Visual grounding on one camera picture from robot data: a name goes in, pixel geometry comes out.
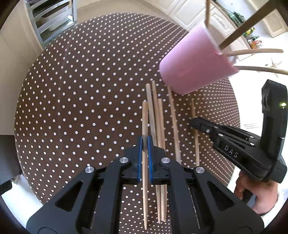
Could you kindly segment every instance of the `polka dot tablecloth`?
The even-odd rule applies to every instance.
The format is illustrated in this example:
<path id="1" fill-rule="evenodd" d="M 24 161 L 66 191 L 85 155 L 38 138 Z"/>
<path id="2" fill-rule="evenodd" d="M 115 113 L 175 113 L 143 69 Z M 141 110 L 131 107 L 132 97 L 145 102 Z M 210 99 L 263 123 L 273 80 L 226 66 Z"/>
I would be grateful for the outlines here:
<path id="1" fill-rule="evenodd" d="M 113 13 L 61 33 L 27 73 L 15 116 L 18 157 L 37 198 L 48 202 L 87 165 L 107 166 L 142 135 L 145 84 L 156 81 L 163 99 L 166 154 L 175 159 L 168 92 L 158 71 L 161 59 L 187 34 L 150 15 Z M 187 125 L 196 115 L 239 127 L 228 79 L 191 94 L 174 95 L 181 159 L 195 167 L 195 145 Z M 200 165 L 227 185 L 234 165 L 199 133 Z M 149 185 L 148 229 L 144 230 L 142 184 L 123 188 L 119 233 L 170 233 L 171 217 L 157 223 L 155 187 Z"/>

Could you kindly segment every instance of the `wooden skewer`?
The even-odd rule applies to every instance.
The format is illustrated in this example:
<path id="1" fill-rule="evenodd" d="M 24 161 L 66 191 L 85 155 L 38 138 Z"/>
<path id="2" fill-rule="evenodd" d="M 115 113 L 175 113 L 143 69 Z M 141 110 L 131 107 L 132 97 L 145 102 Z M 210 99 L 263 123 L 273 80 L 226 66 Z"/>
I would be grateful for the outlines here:
<path id="1" fill-rule="evenodd" d="M 196 113 L 194 109 L 194 100 L 191 100 L 191 113 L 192 118 L 196 118 Z M 196 154 L 196 166 L 200 166 L 200 155 L 199 155 L 199 141 L 198 141 L 198 131 L 197 129 L 193 129 L 193 136 L 195 140 L 195 154 Z"/>
<path id="2" fill-rule="evenodd" d="M 158 147 L 161 147 L 161 126 L 160 126 L 160 116 L 159 116 L 159 107 L 158 107 L 158 100 L 157 100 L 157 91 L 156 91 L 156 83 L 153 80 L 152 81 L 152 96 L 153 96 L 153 105 L 154 105 L 154 114 L 155 114 L 155 123 L 156 123 L 156 134 L 157 134 L 157 143 L 158 143 Z M 160 197 L 160 209 L 161 212 L 159 212 L 159 214 L 161 215 L 161 220 L 163 220 L 164 217 L 164 213 L 166 213 L 167 210 L 164 210 L 165 208 L 163 207 L 162 203 L 162 185 L 155 185 L 156 188 L 156 194 L 160 194 L 160 196 L 158 196 L 157 198 L 157 205 L 158 205 L 158 199 Z"/>
<path id="3" fill-rule="evenodd" d="M 153 139 L 153 145 L 157 145 L 157 136 L 156 136 L 156 127 L 155 127 L 155 118 L 154 118 L 154 109 L 153 109 L 153 100 L 151 93 L 150 84 L 146 84 L 146 94 L 148 100 L 148 113 L 149 113 L 149 123 L 150 123 L 150 132 Z M 161 191 L 160 186 L 156 185 L 156 201 L 157 201 L 157 215 L 158 215 L 158 223 L 161 223 Z"/>
<path id="4" fill-rule="evenodd" d="M 156 136 L 153 100 L 152 100 L 152 93 L 151 93 L 150 84 L 146 84 L 146 95 L 147 95 L 147 101 L 148 101 L 149 123 L 150 123 L 150 131 L 151 131 L 151 135 L 152 135 L 152 139 L 153 139 L 153 145 L 157 146 L 157 136 Z"/>
<path id="5" fill-rule="evenodd" d="M 253 67 L 253 66 L 234 66 L 234 67 L 238 70 L 266 71 L 266 72 L 288 75 L 288 71 L 268 68 L 268 67 Z"/>
<path id="6" fill-rule="evenodd" d="M 206 18 L 205 18 L 205 25 L 208 28 L 210 21 L 210 0 L 206 0 Z"/>
<path id="7" fill-rule="evenodd" d="M 144 215 L 144 228 L 147 230 L 147 215 L 148 215 L 148 149 L 147 149 L 147 136 L 148 136 L 148 103 L 142 102 L 142 184 L 143 184 L 143 215 Z"/>
<path id="8" fill-rule="evenodd" d="M 281 49 L 249 49 L 249 50 L 235 50 L 226 55 L 229 56 L 237 56 L 241 54 L 257 54 L 257 53 L 283 53 L 284 51 Z"/>
<path id="9" fill-rule="evenodd" d="M 159 107 L 159 116 L 160 116 L 160 134 L 161 134 L 161 147 L 166 151 L 166 145 L 165 145 L 165 130 L 164 130 L 164 117 L 163 117 L 163 105 L 162 105 L 162 99 L 158 99 L 158 107 Z M 167 185 L 162 184 L 161 185 L 161 220 L 163 222 L 166 222 L 167 218 Z"/>
<path id="10" fill-rule="evenodd" d="M 152 95 L 153 95 L 153 104 L 154 104 L 154 114 L 155 114 L 155 122 L 156 122 L 156 134 L 157 134 L 157 143 L 158 147 L 161 147 L 161 126 L 160 126 L 160 116 L 159 116 L 159 106 L 158 106 L 158 98 L 157 98 L 157 91 L 156 91 L 156 84 L 155 81 L 152 81 Z"/>
<path id="11" fill-rule="evenodd" d="M 230 45 L 233 41 L 235 41 L 238 37 L 240 37 L 243 33 L 245 33 L 248 29 L 257 24 L 260 20 L 262 20 L 265 16 L 275 10 L 275 1 L 270 0 L 264 6 L 262 6 L 257 12 L 254 13 L 248 20 L 246 20 L 239 28 L 237 28 L 229 37 L 227 37 L 220 45 L 220 50 L 225 49 L 228 45 Z"/>
<path id="12" fill-rule="evenodd" d="M 174 108 L 174 101 L 173 101 L 171 87 L 167 86 L 167 90 L 169 94 L 170 110 L 171 110 L 171 115 L 172 115 L 175 157 L 176 157 L 176 161 L 179 162 L 181 165 L 181 153 L 180 153 L 178 127 L 177 127 L 177 122 L 176 122 L 176 113 L 175 113 L 175 108 Z"/>

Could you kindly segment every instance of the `wall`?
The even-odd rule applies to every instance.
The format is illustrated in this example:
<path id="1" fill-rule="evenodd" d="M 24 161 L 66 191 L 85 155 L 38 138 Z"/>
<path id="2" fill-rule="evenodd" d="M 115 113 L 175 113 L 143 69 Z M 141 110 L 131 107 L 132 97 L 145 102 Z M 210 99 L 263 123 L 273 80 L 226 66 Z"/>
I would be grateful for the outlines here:
<path id="1" fill-rule="evenodd" d="M 100 0 L 77 0 L 77 9 Z"/>
<path id="2" fill-rule="evenodd" d="M 14 115 L 26 73 L 42 49 L 20 0 L 0 30 L 0 134 L 14 134 Z"/>

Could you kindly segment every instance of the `white cabinet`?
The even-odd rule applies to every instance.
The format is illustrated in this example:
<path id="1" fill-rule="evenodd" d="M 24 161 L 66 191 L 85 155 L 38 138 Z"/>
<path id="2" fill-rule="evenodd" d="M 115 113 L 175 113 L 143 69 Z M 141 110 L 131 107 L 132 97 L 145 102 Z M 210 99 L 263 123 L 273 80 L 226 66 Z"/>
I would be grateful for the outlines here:
<path id="1" fill-rule="evenodd" d="M 247 50 L 247 49 L 251 49 L 251 47 L 249 45 L 247 45 L 248 42 L 245 39 L 244 36 L 239 37 L 237 40 L 235 40 L 234 42 L 232 42 L 230 44 L 231 49 L 234 50 Z M 241 61 L 247 57 L 251 56 L 251 54 L 243 54 L 243 55 L 238 55 L 238 60 Z"/>
<path id="2" fill-rule="evenodd" d="M 227 15 L 221 13 L 217 8 L 210 11 L 210 24 L 214 25 L 224 37 L 227 37 L 235 30 L 227 19 Z"/>
<path id="3" fill-rule="evenodd" d="M 160 9 L 165 14 L 169 15 L 180 0 L 145 0 L 145 1 L 149 2 L 154 7 Z"/>
<path id="4" fill-rule="evenodd" d="M 206 0 L 180 0 L 169 16 L 186 30 L 191 29 L 206 14 Z"/>

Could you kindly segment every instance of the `pink plastic cup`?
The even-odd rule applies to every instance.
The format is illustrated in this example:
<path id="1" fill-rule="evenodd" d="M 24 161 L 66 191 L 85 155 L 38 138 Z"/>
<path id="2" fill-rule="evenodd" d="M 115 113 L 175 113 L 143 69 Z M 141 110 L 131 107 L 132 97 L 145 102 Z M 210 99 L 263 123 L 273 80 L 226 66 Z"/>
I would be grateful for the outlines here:
<path id="1" fill-rule="evenodd" d="M 160 62 L 162 80 L 184 95 L 235 73 L 204 24 L 193 28 Z"/>

